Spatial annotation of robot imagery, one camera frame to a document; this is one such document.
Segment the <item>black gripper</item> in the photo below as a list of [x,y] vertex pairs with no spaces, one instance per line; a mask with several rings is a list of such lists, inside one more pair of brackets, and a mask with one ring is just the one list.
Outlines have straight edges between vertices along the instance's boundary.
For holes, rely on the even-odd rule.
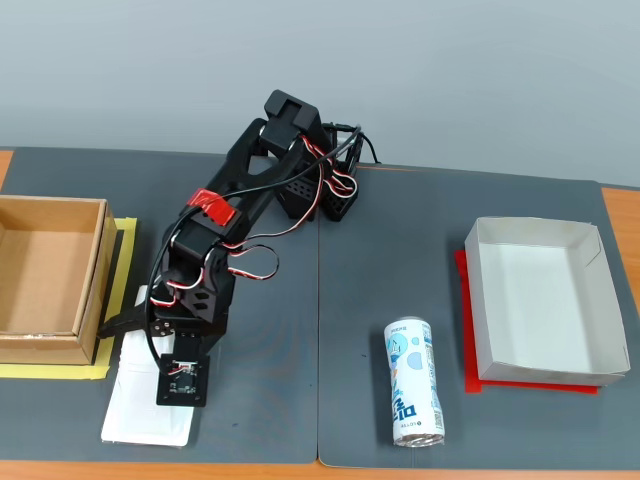
[[106,339],[143,330],[151,323],[174,335],[173,355],[199,358],[225,335],[235,279],[228,271],[228,252],[211,249],[200,261],[168,250],[154,274],[151,307],[141,303],[106,320],[97,337]]

